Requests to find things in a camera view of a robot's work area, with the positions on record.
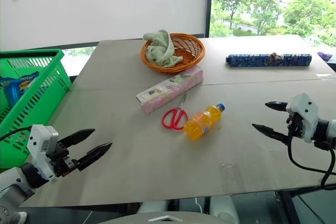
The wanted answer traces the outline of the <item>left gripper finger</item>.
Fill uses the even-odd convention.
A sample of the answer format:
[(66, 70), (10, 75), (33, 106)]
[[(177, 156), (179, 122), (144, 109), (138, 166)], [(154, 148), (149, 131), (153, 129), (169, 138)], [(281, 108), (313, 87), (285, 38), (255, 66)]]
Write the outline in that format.
[(84, 157), (77, 160), (77, 169), (84, 170), (95, 161), (100, 159), (112, 146), (112, 142), (101, 144), (90, 150)]
[(78, 143), (84, 141), (86, 138), (88, 138), (95, 129), (83, 129), (79, 130), (61, 140), (58, 142), (61, 143), (65, 148), (71, 147), (73, 145), (77, 145)]

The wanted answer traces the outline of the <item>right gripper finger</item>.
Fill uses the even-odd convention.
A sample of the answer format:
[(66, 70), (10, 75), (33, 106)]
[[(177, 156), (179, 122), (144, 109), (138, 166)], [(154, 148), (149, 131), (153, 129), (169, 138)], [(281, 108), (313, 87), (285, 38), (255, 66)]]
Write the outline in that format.
[(289, 139), (288, 139), (288, 136), (282, 134), (282, 133), (279, 133), (279, 132), (276, 132), (274, 131), (272, 128), (270, 127), (267, 127), (265, 125), (260, 125), (260, 124), (252, 124), (252, 126), (257, 130), (259, 131), (260, 133), (262, 133), (263, 135), (271, 138), (271, 139), (274, 139), (274, 140), (278, 140), (284, 144), (288, 144), (289, 143)]
[(270, 101), (265, 103), (265, 106), (269, 107), (270, 109), (286, 112), (287, 102), (278, 102), (278, 101)]

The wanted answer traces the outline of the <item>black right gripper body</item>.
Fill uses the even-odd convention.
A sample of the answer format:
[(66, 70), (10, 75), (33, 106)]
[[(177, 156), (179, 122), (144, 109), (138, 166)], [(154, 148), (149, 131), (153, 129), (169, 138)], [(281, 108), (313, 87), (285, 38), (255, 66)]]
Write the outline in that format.
[(302, 130), (303, 130), (303, 118), (298, 113), (295, 112), (293, 115), (289, 115), (286, 123), (288, 124), (288, 138), (302, 138)]

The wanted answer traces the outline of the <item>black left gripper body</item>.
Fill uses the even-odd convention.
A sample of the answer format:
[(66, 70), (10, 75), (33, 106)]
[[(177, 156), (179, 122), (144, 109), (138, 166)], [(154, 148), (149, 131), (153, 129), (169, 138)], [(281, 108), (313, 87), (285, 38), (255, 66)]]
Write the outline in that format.
[(75, 145), (72, 141), (58, 141), (55, 149), (47, 154), (56, 177), (65, 177), (78, 169), (78, 161), (70, 158), (68, 148)]

